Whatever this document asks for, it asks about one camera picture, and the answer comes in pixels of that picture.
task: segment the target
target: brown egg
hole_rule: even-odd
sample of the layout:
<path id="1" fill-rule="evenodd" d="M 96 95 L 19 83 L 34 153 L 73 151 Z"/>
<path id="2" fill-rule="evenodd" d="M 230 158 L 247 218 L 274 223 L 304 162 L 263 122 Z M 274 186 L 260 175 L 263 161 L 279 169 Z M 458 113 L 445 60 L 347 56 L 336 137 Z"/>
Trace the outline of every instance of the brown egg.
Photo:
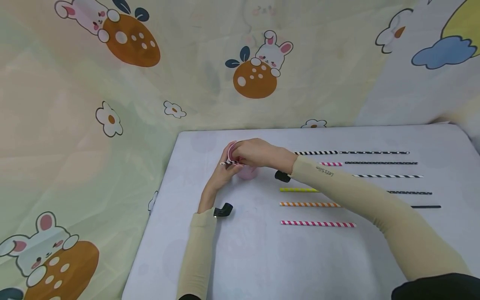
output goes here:
<path id="1" fill-rule="evenodd" d="M 110 36 L 108 48 L 119 60 L 140 67 L 153 67 L 160 61 L 155 38 L 137 19 L 120 14 L 118 22 L 106 19 L 103 29 Z"/>
<path id="2" fill-rule="evenodd" d="M 45 262 L 47 273 L 26 291 L 24 300 L 77 300 L 95 273 L 98 257 L 97 247 L 89 241 L 58 251 Z"/>
<path id="3" fill-rule="evenodd" d="M 254 66 L 249 61 L 238 66 L 233 74 L 233 86 L 243 96 L 261 99 L 270 96 L 276 89 L 276 77 L 270 73 L 270 66 L 262 62 Z"/>

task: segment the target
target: patterned fabric backdrop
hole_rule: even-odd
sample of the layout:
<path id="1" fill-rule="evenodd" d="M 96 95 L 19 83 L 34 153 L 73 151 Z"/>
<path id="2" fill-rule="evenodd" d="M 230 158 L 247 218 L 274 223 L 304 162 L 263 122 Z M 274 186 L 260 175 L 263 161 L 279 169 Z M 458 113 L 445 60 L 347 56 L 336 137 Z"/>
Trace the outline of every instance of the patterned fabric backdrop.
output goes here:
<path id="1" fill-rule="evenodd" d="M 119 298 L 181 131 L 451 120 L 480 149 L 476 0 L 1 8 L 0 299 Z"/>

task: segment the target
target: black and white patterned straw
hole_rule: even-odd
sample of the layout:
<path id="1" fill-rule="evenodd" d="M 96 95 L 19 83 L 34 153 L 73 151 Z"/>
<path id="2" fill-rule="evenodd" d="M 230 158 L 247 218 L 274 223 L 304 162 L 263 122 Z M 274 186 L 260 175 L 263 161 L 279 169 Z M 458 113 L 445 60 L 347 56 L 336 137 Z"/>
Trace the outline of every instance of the black and white patterned straw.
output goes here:
<path id="1" fill-rule="evenodd" d="M 432 192 L 410 192 L 410 191 L 387 191 L 390 194 L 403 194 L 403 195 L 432 195 Z"/>
<path id="2" fill-rule="evenodd" d="M 346 161 L 346 165 L 418 165 L 414 161 Z"/>
<path id="3" fill-rule="evenodd" d="M 362 177 L 362 178 L 423 178 L 423 175 L 366 175 L 366 174 L 358 174 L 353 175 L 355 177 Z"/>
<path id="4" fill-rule="evenodd" d="M 228 166 L 228 165 L 237 165 L 238 163 L 239 163 L 238 161 L 232 160 L 232 161 L 224 161 L 224 162 L 221 162 L 220 164 Z"/>
<path id="5" fill-rule="evenodd" d="M 410 154 L 409 151 L 299 151 L 296 155 L 327 155 L 327 154 Z"/>

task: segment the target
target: black sleeve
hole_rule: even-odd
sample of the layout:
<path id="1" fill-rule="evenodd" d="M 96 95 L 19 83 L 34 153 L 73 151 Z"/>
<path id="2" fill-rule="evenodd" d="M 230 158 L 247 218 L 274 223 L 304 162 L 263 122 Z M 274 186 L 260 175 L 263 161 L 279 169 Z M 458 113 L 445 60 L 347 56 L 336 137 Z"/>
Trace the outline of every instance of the black sleeve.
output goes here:
<path id="1" fill-rule="evenodd" d="M 392 300 L 480 300 L 480 279 L 450 273 L 404 283 L 392 292 Z"/>
<path id="2" fill-rule="evenodd" d="M 200 300 L 200 298 L 198 298 L 197 296 L 188 294 L 188 295 L 182 296 L 179 300 Z"/>

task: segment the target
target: striped straw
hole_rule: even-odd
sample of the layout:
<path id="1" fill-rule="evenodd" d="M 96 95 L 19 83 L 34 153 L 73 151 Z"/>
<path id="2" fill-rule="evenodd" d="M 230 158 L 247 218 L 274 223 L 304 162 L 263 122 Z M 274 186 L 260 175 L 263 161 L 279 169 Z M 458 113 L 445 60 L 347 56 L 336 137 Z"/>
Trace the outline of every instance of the striped straw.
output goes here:
<path id="1" fill-rule="evenodd" d="M 355 177 L 362 177 L 362 178 L 423 178 L 423 175 L 366 175 L 366 174 L 359 174 L 354 175 Z"/>
<path id="2" fill-rule="evenodd" d="M 281 192 L 319 192 L 312 188 L 280 188 Z M 405 194 L 405 195 L 432 195 L 432 192 L 414 192 L 414 191 L 387 191 L 390 194 Z"/>
<path id="3" fill-rule="evenodd" d="M 222 162 L 222 163 L 220 163 L 220 164 L 221 164 L 221 165 L 226 165 L 226 166 L 228 166 L 228 165 L 236 165 L 236 164 L 238 164 L 238 163 L 239 163 L 238 161 L 232 160 L 232 161 L 224 161 L 224 162 Z"/>
<path id="4" fill-rule="evenodd" d="M 321 227 L 357 227 L 350 222 L 309 222 L 309 221 L 280 221 L 281 225 L 321 226 Z"/>
<path id="5" fill-rule="evenodd" d="M 342 163 L 325 163 L 325 162 L 320 162 L 319 164 L 324 165 L 324 166 L 330 166 L 330 167 L 341 167 Z"/>
<path id="6" fill-rule="evenodd" d="M 327 155 L 327 154 L 410 154 L 409 151 L 298 151 L 296 155 Z"/>
<path id="7" fill-rule="evenodd" d="M 346 161 L 346 165 L 418 165 L 413 161 Z"/>
<path id="8" fill-rule="evenodd" d="M 342 207 L 336 203 L 323 202 L 280 202 L 280 206 L 295 207 Z M 442 208 L 440 205 L 411 205 L 411 208 Z"/>
<path id="9" fill-rule="evenodd" d="M 322 202 L 280 202 L 280 206 L 342 207 L 336 203 L 322 203 Z"/>

